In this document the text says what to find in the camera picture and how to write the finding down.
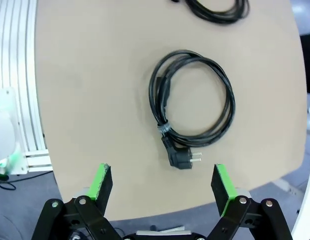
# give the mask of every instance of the green strip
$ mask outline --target green strip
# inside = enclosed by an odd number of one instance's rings
[[[225,165],[224,164],[218,164],[217,169],[218,169],[220,178],[224,184],[224,187],[225,187],[227,195],[228,195],[228,201],[227,201],[225,208],[224,208],[224,211],[221,215],[221,217],[223,217],[226,213],[229,202],[231,200],[234,200],[235,197],[238,196],[238,194],[237,194],[236,188],[234,187],[234,185],[233,185],[233,183],[232,183],[232,181],[231,181],[231,179],[227,173]]]
[[[101,188],[101,184],[104,181],[108,168],[109,168],[108,164],[103,163],[99,165],[93,183],[90,185],[90,188],[87,193],[87,196],[90,197],[90,199],[93,201],[95,201],[99,195],[99,190]]]

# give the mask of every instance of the coiled black cable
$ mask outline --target coiled black cable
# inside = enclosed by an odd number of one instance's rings
[[[159,70],[170,58],[180,55],[163,71],[161,76]],[[207,131],[193,136],[181,135],[169,126],[163,133],[163,137],[169,137],[174,142],[185,147],[204,147],[219,140],[230,127],[235,115],[235,98],[232,87],[226,73],[215,61],[203,57],[189,50],[173,51],[165,56],[155,67],[149,83],[149,103],[151,111],[158,123],[158,127],[168,124],[166,117],[166,105],[170,93],[170,84],[173,75],[183,66],[201,62],[209,66],[221,79],[226,88],[226,100],[223,111],[216,123]]]
[[[185,0],[190,10],[199,18],[217,24],[233,24],[247,17],[250,6],[248,0],[235,0],[234,5],[226,11],[212,11],[204,7],[198,0]]]

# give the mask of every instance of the black plug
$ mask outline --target black plug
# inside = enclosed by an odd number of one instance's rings
[[[161,138],[168,153],[168,159],[171,166],[178,169],[191,169],[193,162],[201,161],[201,152],[192,153],[189,147],[176,147],[175,143],[167,136]]]

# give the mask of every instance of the gray floor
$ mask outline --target gray floor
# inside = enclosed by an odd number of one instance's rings
[[[291,0],[297,26],[301,35],[310,33],[310,0]],[[284,177],[293,186],[302,190],[306,188],[310,171],[310,136],[307,136],[305,156],[302,166]],[[46,200],[60,198],[60,193],[52,173],[16,183],[16,191],[0,189],[0,240],[31,239],[38,216]],[[272,183],[251,191],[256,201],[275,198],[279,201],[287,223],[292,229],[300,208],[301,199],[289,195]],[[175,213],[145,217],[132,220],[114,221],[114,227],[123,229],[127,234],[136,230],[148,230],[151,225],[160,229],[185,225],[188,230],[203,235],[213,229],[219,217],[214,203],[179,211]],[[247,229],[241,229],[235,236],[238,240],[252,239]]]

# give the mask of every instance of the metal pin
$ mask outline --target metal pin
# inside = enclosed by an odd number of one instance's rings
[[[193,152],[191,155],[192,157],[198,157],[198,156],[201,156],[202,154],[200,151],[198,151],[198,152]]]
[[[200,162],[201,158],[192,158],[191,160],[189,160],[191,163],[192,162]]]

